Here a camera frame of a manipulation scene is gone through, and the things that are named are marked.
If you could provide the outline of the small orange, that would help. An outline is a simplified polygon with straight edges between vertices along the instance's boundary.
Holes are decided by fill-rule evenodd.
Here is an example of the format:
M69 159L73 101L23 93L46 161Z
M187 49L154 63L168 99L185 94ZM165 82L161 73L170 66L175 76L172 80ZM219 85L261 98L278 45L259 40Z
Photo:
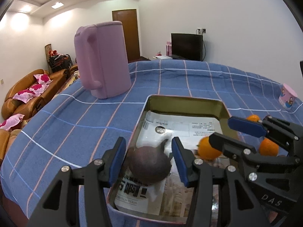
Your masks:
M252 114L248 116L246 119L249 121L258 122L260 120L260 117L256 114Z

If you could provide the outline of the large orange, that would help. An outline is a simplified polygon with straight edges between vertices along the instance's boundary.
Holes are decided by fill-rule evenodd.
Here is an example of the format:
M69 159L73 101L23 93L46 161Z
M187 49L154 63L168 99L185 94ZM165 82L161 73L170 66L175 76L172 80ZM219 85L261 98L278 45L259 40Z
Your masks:
M262 156L274 156L276 157L279 153L279 146L268 138L264 138L260 143L258 152Z

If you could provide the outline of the purple passion fruit with stem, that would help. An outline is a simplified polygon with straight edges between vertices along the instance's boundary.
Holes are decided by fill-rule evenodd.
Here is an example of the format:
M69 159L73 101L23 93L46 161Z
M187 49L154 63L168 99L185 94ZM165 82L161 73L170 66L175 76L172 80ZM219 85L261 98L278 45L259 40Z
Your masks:
M132 175L145 184L163 181L171 170L171 157L164 152L169 140L162 140L156 147L145 145L129 153L128 167Z

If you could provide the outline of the pink cartoon mug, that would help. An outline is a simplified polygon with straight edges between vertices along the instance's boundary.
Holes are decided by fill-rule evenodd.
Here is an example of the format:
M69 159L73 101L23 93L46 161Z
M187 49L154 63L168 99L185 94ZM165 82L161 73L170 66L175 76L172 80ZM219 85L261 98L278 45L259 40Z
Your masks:
M296 92L287 84L283 84L279 96L279 103L283 108L290 110L297 99Z

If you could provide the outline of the printed paper in tin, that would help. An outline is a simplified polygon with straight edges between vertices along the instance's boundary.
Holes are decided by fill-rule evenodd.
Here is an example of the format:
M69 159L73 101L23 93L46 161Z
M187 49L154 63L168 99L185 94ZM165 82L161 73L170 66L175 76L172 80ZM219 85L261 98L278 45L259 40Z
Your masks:
M115 196L115 206L120 211L186 217L190 208L192 189L181 182L172 154L172 139L178 137L185 149L197 155L199 141L214 132L221 133L220 122L213 117L189 117L157 114L148 111L131 142L123 165L123 178ZM168 139L165 154L171 157L171 170L163 181L145 184L136 179L128 167L128 155L145 145L156 147Z

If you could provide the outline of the pink metal tin box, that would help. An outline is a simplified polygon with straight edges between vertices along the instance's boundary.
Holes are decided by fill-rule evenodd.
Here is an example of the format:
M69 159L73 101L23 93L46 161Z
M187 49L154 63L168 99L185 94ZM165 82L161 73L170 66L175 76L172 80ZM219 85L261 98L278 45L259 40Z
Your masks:
M199 178L195 163L218 168L229 164L220 155L203 159L199 142L217 132L237 137L220 100L150 95L128 143L118 181L108 193L117 213L157 224L185 224L193 188Z

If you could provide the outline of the near orange sofa seat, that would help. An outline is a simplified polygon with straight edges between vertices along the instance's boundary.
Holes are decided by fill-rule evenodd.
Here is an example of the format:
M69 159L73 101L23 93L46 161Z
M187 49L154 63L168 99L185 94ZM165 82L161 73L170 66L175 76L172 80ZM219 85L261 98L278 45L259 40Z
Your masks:
M13 141L20 133L23 114L15 114L1 123L1 164Z

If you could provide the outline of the black television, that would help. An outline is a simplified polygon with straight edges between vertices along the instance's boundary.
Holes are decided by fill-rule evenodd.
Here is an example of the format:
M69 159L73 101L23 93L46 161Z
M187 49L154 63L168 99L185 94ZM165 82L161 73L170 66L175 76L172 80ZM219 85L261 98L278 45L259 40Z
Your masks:
M199 34L172 33L172 58L202 61L203 36Z

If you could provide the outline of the orange leather long sofa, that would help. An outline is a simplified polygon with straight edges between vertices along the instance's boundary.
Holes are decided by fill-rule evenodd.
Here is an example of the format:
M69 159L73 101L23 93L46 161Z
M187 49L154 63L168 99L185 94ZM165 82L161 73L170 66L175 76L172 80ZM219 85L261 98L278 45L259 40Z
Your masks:
M66 69L55 73L46 70L34 70L19 80L7 93L1 109L4 120L15 114L24 119L33 117L55 96L67 80Z

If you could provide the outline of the pink floral cushion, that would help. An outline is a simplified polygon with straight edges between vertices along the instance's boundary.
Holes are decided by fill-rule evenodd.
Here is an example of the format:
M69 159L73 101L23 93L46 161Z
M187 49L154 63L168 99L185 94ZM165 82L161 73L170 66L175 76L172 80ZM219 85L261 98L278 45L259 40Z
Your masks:
M37 84L33 84L28 89L17 92L13 96L14 100L19 100L23 103L27 103L31 99L41 96L52 82L47 74L34 74L33 76L37 80Z

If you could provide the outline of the pink electric kettle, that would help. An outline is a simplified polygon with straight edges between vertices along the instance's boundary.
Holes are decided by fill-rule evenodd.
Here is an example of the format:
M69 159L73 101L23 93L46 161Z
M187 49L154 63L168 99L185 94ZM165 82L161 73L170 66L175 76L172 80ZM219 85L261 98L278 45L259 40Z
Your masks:
M131 88L123 25L120 21L80 27L74 48L83 87L98 99Z

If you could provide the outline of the brown wooden door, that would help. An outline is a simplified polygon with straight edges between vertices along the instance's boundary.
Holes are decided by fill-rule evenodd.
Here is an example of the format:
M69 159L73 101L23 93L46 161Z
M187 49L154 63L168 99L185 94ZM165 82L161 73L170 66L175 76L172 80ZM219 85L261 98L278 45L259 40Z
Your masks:
M128 62L140 58L139 30L136 9L114 10L112 20L120 21L123 25Z

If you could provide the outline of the wall power socket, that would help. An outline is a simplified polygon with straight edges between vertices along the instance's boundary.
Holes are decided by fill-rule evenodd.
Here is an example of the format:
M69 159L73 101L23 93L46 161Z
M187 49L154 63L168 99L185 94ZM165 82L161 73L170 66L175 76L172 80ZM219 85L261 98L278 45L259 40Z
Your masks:
M206 33L206 29L204 29L204 28L197 28L196 29L196 34L202 35L204 33Z

